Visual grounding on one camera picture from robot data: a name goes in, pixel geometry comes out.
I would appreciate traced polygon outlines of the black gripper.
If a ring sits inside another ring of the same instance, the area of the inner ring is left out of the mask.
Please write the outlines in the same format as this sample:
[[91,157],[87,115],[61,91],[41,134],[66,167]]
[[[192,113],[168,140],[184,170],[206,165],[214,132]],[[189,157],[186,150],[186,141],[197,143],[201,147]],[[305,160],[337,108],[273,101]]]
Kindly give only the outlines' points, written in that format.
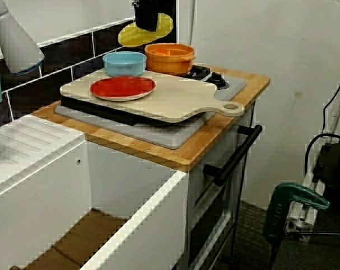
[[156,31],[158,23],[158,0],[132,0],[135,7],[135,23],[140,29]]

